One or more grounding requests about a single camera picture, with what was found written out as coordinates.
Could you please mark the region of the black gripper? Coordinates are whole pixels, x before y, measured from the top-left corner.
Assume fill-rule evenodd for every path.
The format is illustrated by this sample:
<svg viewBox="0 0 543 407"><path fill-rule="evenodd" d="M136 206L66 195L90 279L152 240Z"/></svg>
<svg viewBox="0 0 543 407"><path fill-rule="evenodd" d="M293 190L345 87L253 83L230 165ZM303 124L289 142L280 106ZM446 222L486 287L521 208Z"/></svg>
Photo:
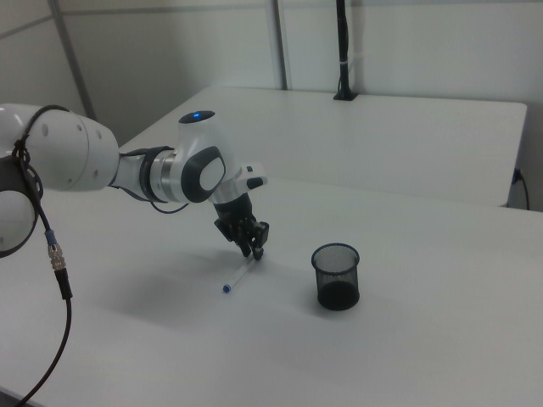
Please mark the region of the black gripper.
<svg viewBox="0 0 543 407"><path fill-rule="evenodd" d="M228 203L215 203L214 208L218 215L215 225L223 236L229 242L235 242L245 258L253 253L255 260L260 260L264 254L270 226L266 222L255 222L250 246L245 224L249 220L255 220L255 217L248 193L243 193Z"/></svg>

